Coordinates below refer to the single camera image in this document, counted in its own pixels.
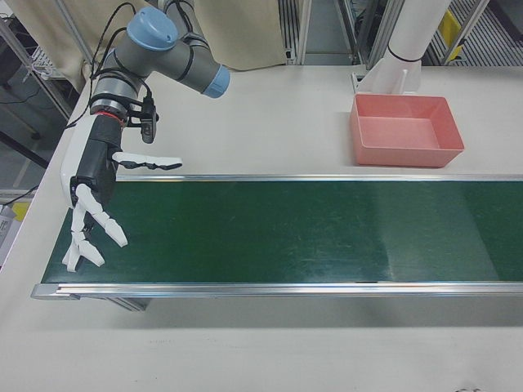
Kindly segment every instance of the beige curtain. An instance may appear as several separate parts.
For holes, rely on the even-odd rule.
[[[129,0],[136,9],[143,0]],[[53,0],[6,0],[55,67],[77,90],[85,83],[83,56]],[[105,23],[122,0],[65,0],[80,33],[94,51]],[[196,15],[217,61],[246,70],[285,62],[277,0],[196,0]],[[114,19],[111,34],[132,18],[124,7]]]

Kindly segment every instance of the white robotic fingers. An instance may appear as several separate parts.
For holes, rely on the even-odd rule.
[[[77,203],[73,209],[73,221],[71,223],[71,244],[67,253],[65,253],[62,264],[67,265],[69,272],[74,272],[76,266],[83,256],[97,266],[104,264],[104,258],[91,243],[87,240],[83,229],[85,228],[84,218],[85,209]]]
[[[116,220],[111,219],[104,212],[92,195],[91,189],[80,184],[76,189],[78,201],[73,209],[73,221],[71,222],[71,244],[69,250],[62,260],[62,264],[67,265],[69,272],[76,270],[80,257],[85,257],[94,265],[100,267],[105,263],[104,257],[98,249],[92,245],[85,235],[85,216],[87,213],[95,219],[105,230],[105,232],[120,246],[127,245],[127,238],[120,225]]]
[[[127,238],[122,230],[122,227],[104,212],[101,204],[99,204],[91,193],[91,189],[85,185],[80,184],[76,188],[76,196],[78,197],[78,204],[89,212],[98,224],[104,228],[107,235],[109,235],[120,247],[127,245]]]
[[[149,169],[172,170],[182,165],[181,158],[151,157],[148,155],[118,152],[113,154],[113,160],[126,169],[148,167]]]

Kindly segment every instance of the green conveyor belt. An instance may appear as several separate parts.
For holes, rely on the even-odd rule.
[[[67,273],[67,215],[42,283],[523,281],[523,183],[122,182],[106,263]]]

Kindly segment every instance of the gray robot arm segment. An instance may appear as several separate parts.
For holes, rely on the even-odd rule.
[[[125,105],[115,99],[109,102],[108,96],[135,100],[141,84],[138,79],[145,80],[153,71],[212,98],[225,92],[229,71],[212,58],[192,2],[171,0],[163,5],[167,13],[146,7],[128,24],[120,44],[105,60],[92,114],[104,110],[125,120]]]

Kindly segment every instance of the blue joint cap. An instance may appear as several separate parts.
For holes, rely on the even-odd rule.
[[[218,72],[216,72],[216,75],[214,76],[211,84],[207,86],[202,94],[205,96],[210,96],[211,98],[219,98],[220,96],[223,96],[224,92],[227,91],[229,82],[229,70],[223,65],[220,65],[220,68],[218,69]]]
[[[168,51],[178,39],[178,30],[158,8],[144,7],[127,25],[127,35],[134,43],[150,51]]]

